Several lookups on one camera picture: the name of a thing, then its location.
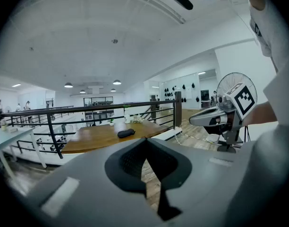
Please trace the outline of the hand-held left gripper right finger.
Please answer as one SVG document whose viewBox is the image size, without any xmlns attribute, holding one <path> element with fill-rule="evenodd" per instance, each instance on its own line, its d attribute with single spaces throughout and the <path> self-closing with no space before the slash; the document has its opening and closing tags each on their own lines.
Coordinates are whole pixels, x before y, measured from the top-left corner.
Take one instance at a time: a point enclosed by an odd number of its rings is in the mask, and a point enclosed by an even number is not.
<svg viewBox="0 0 289 227">
<path fill-rule="evenodd" d="M 243 186 L 253 142 L 236 153 L 146 141 L 161 182 L 158 213 L 149 227 L 243 227 L 249 192 Z"/>
</svg>

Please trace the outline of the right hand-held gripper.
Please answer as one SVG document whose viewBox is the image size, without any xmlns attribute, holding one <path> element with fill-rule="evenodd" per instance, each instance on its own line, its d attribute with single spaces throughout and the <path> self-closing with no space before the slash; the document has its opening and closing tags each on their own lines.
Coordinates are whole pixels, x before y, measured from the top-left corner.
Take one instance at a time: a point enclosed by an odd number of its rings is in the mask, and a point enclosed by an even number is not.
<svg viewBox="0 0 289 227">
<path fill-rule="evenodd" d="M 204 126 L 209 134 L 219 135 L 219 146 L 243 144 L 239 136 L 244 118 L 256 106 L 256 92 L 250 91 L 245 82 L 235 84 L 231 89 L 218 95 L 215 107 L 206 108 L 189 118 L 190 124 Z"/>
</svg>

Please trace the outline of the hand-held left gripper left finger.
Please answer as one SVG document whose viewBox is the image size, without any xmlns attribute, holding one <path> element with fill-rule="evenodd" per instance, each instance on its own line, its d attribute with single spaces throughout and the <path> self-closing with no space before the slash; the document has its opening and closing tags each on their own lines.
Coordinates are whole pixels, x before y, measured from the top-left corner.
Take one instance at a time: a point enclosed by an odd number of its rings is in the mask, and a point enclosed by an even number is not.
<svg viewBox="0 0 289 227">
<path fill-rule="evenodd" d="M 28 193 L 30 209 L 48 227 L 158 227 L 162 219 L 145 194 L 120 189 L 105 171 L 112 154 L 149 143 L 169 145 L 160 139 L 136 139 L 78 155 Z"/>
</svg>

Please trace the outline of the black glasses case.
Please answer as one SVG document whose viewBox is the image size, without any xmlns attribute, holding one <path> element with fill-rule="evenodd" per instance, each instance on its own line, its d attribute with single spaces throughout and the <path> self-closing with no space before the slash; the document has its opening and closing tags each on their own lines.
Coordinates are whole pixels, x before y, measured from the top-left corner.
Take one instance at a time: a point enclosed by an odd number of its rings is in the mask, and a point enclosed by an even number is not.
<svg viewBox="0 0 289 227">
<path fill-rule="evenodd" d="M 132 136 L 134 134 L 135 134 L 135 131 L 133 129 L 127 129 L 127 130 L 119 131 L 117 134 L 117 137 L 122 139 L 122 138 Z"/>
</svg>

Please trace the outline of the person's right forearm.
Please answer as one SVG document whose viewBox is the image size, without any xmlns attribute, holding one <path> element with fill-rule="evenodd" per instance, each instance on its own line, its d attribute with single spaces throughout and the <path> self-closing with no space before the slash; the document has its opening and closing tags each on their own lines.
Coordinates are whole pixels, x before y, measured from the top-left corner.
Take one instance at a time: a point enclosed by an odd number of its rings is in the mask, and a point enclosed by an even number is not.
<svg viewBox="0 0 289 227">
<path fill-rule="evenodd" d="M 269 102 L 258 104 L 255 108 L 244 118 L 242 126 L 253 124 L 263 124 L 269 122 L 276 122 L 277 117 Z"/>
</svg>

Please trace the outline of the black standing fan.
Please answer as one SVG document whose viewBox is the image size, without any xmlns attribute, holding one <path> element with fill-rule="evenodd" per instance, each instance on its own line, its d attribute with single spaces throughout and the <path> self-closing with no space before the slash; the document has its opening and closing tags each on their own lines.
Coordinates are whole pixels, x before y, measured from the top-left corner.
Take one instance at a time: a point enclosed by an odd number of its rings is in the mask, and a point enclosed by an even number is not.
<svg viewBox="0 0 289 227">
<path fill-rule="evenodd" d="M 245 82 L 248 86 L 250 86 L 250 91 L 252 93 L 256 92 L 256 99 L 257 99 L 257 91 L 256 88 L 252 82 L 252 80 L 246 76 L 245 74 L 239 73 L 239 72 L 233 72 L 229 73 L 226 76 L 222 78 L 220 83 L 218 84 L 217 87 L 217 98 L 219 94 L 223 94 L 227 92 L 229 89 L 231 89 L 235 84 L 239 82 Z M 220 152 L 228 152 L 228 153 L 236 153 L 236 148 L 240 148 L 241 145 L 234 145 L 234 146 L 218 146 L 217 150 Z"/>
</svg>

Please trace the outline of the gray T-shirt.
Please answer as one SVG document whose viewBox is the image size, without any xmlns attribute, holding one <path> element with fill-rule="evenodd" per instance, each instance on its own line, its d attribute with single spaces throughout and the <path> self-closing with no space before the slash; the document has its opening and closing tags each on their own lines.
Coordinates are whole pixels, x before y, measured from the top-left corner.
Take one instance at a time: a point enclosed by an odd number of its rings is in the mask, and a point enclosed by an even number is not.
<svg viewBox="0 0 289 227">
<path fill-rule="evenodd" d="M 278 126 L 253 146 L 243 181 L 249 192 L 243 227 L 289 227 L 289 27 L 271 0 L 262 11 L 250 4 L 250 16 L 262 53 L 276 68 L 264 94 Z"/>
</svg>

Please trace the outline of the white table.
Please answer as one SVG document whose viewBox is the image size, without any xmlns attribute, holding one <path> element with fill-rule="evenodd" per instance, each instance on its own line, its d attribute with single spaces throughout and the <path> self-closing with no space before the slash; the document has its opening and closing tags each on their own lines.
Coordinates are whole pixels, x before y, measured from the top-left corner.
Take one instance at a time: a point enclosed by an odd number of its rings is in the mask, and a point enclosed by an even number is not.
<svg viewBox="0 0 289 227">
<path fill-rule="evenodd" d="M 37 142 L 35 140 L 34 137 L 34 133 L 33 133 L 33 128 L 14 128 L 13 130 L 8 130 L 7 128 L 5 130 L 3 130 L 2 128 L 0 128 L 0 160 L 2 162 L 2 164 L 4 165 L 6 172 L 8 173 L 8 175 L 10 176 L 10 178 L 19 186 L 20 182 L 17 181 L 17 178 L 15 177 L 14 173 L 12 172 L 12 170 L 10 169 L 10 166 L 8 165 L 4 154 L 3 154 L 3 150 L 9 146 L 12 142 L 20 140 L 22 137 L 26 136 L 26 135 L 30 135 L 32 143 L 34 145 L 34 149 L 36 151 L 36 154 L 40 160 L 40 163 L 42 164 L 42 166 L 44 168 L 47 167 L 43 157 L 41 156 L 41 153 L 38 149 L 37 146 Z"/>
</svg>

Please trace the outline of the group of black wall bags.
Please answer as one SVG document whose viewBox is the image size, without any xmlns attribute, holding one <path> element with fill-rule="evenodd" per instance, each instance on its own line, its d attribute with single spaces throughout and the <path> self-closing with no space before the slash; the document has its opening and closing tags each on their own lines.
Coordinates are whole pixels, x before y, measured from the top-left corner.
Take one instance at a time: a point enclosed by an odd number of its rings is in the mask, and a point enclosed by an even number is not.
<svg viewBox="0 0 289 227">
<path fill-rule="evenodd" d="M 175 97 L 175 92 L 176 91 L 181 91 L 181 102 L 183 103 L 200 103 L 201 96 L 199 94 L 199 89 L 200 87 L 197 87 L 194 82 L 191 84 L 180 84 L 180 87 L 178 86 L 173 86 L 172 88 L 168 87 L 167 84 L 165 83 L 165 88 L 164 88 L 164 97 L 165 100 L 174 100 Z"/>
</svg>

